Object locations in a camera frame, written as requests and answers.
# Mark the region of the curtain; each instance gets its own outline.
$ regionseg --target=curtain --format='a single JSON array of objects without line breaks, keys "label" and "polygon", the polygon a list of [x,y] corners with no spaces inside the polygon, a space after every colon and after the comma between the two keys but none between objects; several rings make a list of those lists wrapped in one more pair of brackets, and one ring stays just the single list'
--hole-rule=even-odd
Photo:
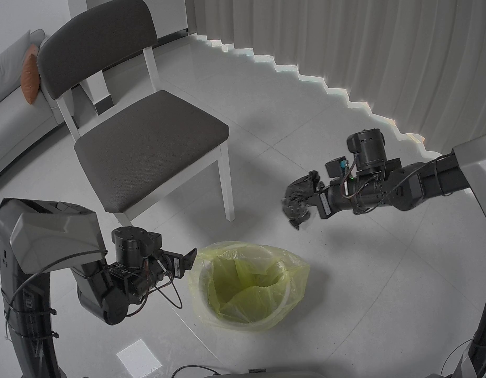
[{"label": "curtain", "polygon": [[486,134],[486,0],[185,0],[189,32],[345,88],[448,152]]}]

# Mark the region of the gray upholstered chair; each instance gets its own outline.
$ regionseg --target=gray upholstered chair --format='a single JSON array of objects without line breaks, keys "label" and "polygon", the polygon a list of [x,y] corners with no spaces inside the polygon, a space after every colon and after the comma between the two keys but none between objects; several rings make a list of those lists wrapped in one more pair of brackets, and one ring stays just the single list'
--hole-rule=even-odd
[{"label": "gray upholstered chair", "polygon": [[[142,0],[113,0],[72,18],[38,55],[43,86],[59,105],[75,151],[106,211],[131,225],[158,200],[218,161],[225,215],[234,219],[226,124],[161,90],[154,23]],[[140,49],[154,93],[80,135],[64,94]]]}]

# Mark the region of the tile floor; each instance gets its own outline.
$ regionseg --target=tile floor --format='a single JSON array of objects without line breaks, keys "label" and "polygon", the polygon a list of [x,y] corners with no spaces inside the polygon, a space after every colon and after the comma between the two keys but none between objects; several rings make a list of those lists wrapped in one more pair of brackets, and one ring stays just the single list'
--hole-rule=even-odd
[{"label": "tile floor", "polygon": [[[212,47],[190,36],[155,49],[165,89],[229,125],[236,219],[223,212],[218,170],[208,167],[134,224],[163,234],[164,248],[187,252],[222,240],[279,246],[302,256],[311,273],[304,299],[274,329],[246,334],[204,325],[195,316],[188,281],[178,283],[184,309],[152,296],[136,317],[103,324],[78,303],[69,271],[52,274],[59,364],[68,377],[131,377],[117,353],[142,339],[169,376],[184,364],[221,372],[307,369],[334,377],[425,377],[472,336],[486,294],[486,221],[474,197],[458,192],[410,212],[350,212],[318,217],[293,230],[281,212],[286,186],[311,169],[348,154],[346,137],[379,127],[389,158],[422,160],[411,140],[364,110],[348,109],[322,85],[254,62],[249,50]],[[143,57],[105,73],[115,106],[96,117],[74,90],[82,132],[152,92]],[[66,128],[55,131],[0,177],[3,197],[63,200],[98,212],[114,261],[110,231],[118,227],[92,191]],[[0,295],[0,378],[20,376],[4,337]],[[450,358],[452,372],[460,350]],[[184,370],[182,377],[201,377]]]}]

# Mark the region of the robotic arm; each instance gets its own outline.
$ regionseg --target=robotic arm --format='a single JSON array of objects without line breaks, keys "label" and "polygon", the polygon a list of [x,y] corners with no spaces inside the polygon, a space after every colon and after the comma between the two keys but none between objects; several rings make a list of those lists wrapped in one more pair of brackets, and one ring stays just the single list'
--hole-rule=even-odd
[{"label": "robotic arm", "polygon": [[108,265],[96,213],[64,202],[6,198],[0,205],[0,276],[5,317],[23,378],[63,378],[51,328],[50,272],[70,268],[80,304],[114,325],[130,304],[144,306],[160,289],[192,268],[187,255],[162,250],[161,234],[138,227],[112,231],[116,262]]},{"label": "robotic arm", "polygon": [[[453,148],[450,154],[427,163],[401,166],[399,158],[387,160],[385,139],[379,129],[363,130],[347,139],[354,161],[345,157],[325,164],[333,178],[325,186],[316,171],[288,186],[282,208],[290,224],[308,220],[316,206],[320,218],[343,210],[367,214],[378,206],[411,210],[428,198],[448,196],[470,187],[486,216],[486,135]],[[486,373],[486,303],[478,330],[462,356],[454,378],[481,378]]]}]

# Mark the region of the yellow trash bag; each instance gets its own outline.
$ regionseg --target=yellow trash bag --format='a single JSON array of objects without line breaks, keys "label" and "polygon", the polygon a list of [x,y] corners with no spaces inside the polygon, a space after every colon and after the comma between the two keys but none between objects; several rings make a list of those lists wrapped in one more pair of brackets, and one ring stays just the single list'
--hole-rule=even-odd
[{"label": "yellow trash bag", "polygon": [[198,252],[189,272],[195,312],[227,329],[272,328],[304,297],[309,265],[288,250],[237,241]]}]

